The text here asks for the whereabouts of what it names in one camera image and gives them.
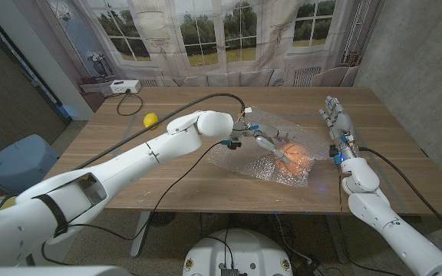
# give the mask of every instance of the orange ball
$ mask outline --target orange ball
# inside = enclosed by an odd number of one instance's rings
[[[310,168],[312,161],[308,158],[308,151],[305,147],[295,143],[287,143],[279,149],[284,153],[290,164],[286,164],[279,158],[275,160],[275,168],[288,177],[302,176]]]

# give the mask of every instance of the electrical outlet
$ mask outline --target electrical outlet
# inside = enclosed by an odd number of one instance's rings
[[[126,93],[127,89],[130,90],[129,93],[138,93],[141,83],[138,80],[114,80],[110,88],[114,94]]]

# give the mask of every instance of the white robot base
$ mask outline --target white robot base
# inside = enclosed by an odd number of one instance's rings
[[[213,238],[203,238],[190,249],[183,263],[183,276],[292,276],[288,255],[273,240],[260,233],[231,228],[212,233],[210,237]],[[233,253],[233,269],[238,271],[230,270],[232,259],[229,249],[223,244],[225,237]]]

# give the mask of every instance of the window curtain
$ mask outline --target window curtain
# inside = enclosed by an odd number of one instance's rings
[[[108,95],[114,79],[310,86],[358,65],[378,8],[375,0],[14,1],[85,97]]]

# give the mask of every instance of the bubble wrap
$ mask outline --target bubble wrap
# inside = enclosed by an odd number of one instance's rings
[[[275,168],[277,157],[258,146],[254,137],[242,137],[242,146],[235,150],[228,149],[224,145],[215,146],[209,155],[209,161],[212,164],[258,179],[276,181],[289,186],[307,187],[308,174],[313,162],[328,158],[328,143],[319,135],[295,123],[255,107],[252,107],[251,113],[246,113],[243,120],[252,124],[264,123],[289,133],[290,143],[301,145],[308,151],[308,158],[311,160],[309,167],[298,176],[290,175],[290,173],[287,176],[281,173]],[[275,139],[273,142],[277,149],[286,143]]]

